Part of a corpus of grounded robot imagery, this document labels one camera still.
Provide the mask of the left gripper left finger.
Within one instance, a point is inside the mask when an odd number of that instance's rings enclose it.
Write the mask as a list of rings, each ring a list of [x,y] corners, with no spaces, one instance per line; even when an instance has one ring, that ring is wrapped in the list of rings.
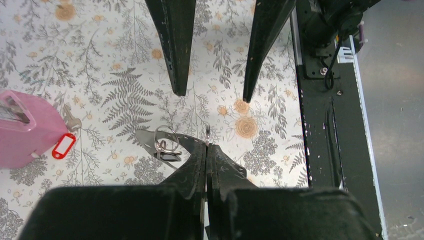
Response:
[[[22,240],[201,240],[205,160],[197,144],[188,160],[158,185],[57,187],[21,231]]]

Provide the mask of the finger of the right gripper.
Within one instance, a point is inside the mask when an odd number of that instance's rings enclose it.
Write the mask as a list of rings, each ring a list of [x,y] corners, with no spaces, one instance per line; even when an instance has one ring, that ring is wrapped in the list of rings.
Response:
[[[255,2],[243,85],[246,103],[251,102],[262,64],[295,6],[295,0]]]
[[[194,30],[195,0],[147,0],[175,95],[185,96]]]

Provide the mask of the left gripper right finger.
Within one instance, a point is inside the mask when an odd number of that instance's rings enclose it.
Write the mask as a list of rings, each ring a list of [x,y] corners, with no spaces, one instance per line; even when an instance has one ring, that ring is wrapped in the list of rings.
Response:
[[[375,240],[357,200],[334,188],[260,188],[216,144],[207,148],[211,240]]]

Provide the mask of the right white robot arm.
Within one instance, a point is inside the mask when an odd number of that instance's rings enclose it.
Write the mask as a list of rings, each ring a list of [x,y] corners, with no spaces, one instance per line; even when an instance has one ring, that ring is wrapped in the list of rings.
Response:
[[[157,30],[172,91],[185,96],[190,65],[196,1],[147,0]],[[295,0],[258,0],[255,3],[245,68],[243,101],[252,99],[261,66],[296,6]],[[363,13],[375,0],[311,0],[300,35],[314,47],[327,46],[335,36],[343,40],[356,32]]]

